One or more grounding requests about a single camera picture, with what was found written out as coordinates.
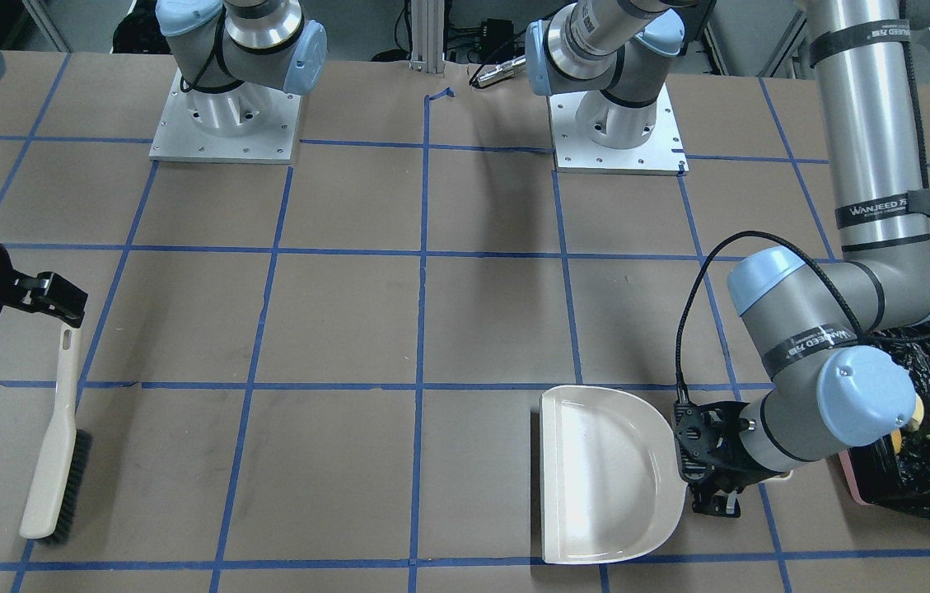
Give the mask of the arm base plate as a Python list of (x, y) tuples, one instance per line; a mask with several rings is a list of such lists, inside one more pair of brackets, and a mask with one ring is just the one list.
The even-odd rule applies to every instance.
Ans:
[(291, 165), (304, 97), (244, 83), (222, 94), (183, 91), (172, 78), (149, 158), (202, 164)]
[(668, 87), (642, 108), (612, 104), (600, 91), (548, 98), (560, 173), (683, 175), (689, 164)]

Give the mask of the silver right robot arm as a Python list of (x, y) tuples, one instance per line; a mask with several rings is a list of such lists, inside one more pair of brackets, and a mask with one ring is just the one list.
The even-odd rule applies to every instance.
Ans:
[[(159, 1), (156, 19), (178, 67), (149, 156), (204, 164), (292, 157), (300, 98), (315, 89), (328, 34), (298, 1)], [(57, 273), (14, 269), (0, 243), (6, 308), (80, 328), (87, 293)]]

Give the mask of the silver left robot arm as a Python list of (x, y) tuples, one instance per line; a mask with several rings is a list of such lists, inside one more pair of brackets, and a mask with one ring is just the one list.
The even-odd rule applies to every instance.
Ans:
[(774, 388), (697, 405), (675, 369), (680, 477), (695, 513), (737, 518), (736, 496), (807, 463), (869, 446), (916, 406), (886, 331), (930, 322), (930, 191), (908, 3), (802, 1), (834, 176), (844, 259), (794, 244), (740, 262), (727, 286)]

